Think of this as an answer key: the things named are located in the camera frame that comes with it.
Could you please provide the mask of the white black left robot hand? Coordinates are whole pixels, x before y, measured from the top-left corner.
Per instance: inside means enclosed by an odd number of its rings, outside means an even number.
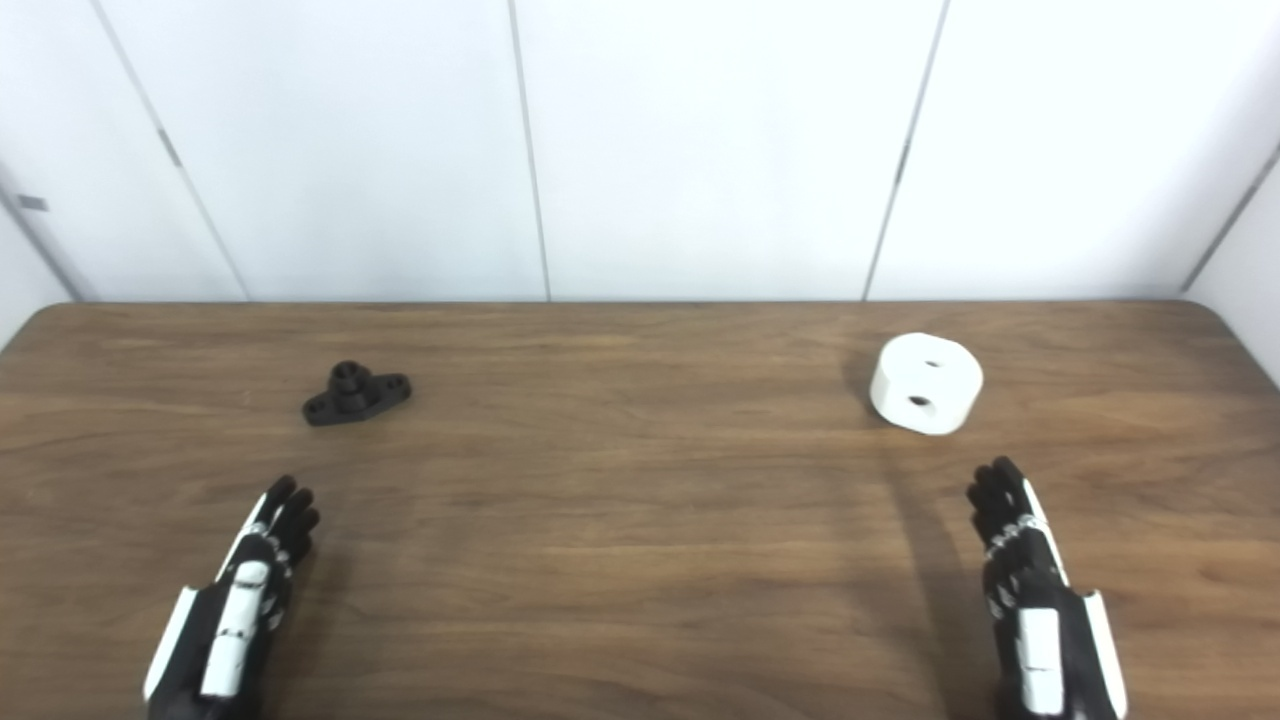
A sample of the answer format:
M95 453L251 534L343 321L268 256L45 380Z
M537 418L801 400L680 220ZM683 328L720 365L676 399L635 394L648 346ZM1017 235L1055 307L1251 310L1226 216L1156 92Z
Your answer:
M180 589L143 679L147 719L260 719L265 667L312 548L314 492L280 477L212 582Z

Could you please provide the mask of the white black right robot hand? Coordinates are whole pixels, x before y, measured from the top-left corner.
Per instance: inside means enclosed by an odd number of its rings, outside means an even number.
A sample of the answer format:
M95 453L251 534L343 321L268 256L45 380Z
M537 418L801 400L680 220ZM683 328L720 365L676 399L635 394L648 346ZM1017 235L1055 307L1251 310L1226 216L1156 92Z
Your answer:
M1075 591L1036 489L1007 456L966 488L984 550L982 587L1000 719L1125 719L1126 683L1100 591Z

